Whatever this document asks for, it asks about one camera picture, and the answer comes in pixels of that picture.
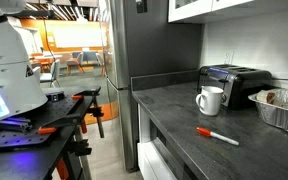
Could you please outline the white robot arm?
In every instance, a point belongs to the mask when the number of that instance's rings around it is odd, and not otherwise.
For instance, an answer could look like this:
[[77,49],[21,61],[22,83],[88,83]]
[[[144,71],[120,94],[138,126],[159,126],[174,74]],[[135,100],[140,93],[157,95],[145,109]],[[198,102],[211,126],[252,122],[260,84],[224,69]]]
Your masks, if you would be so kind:
[[47,102],[33,72],[21,35],[8,21],[24,10],[25,0],[0,0],[0,120]]

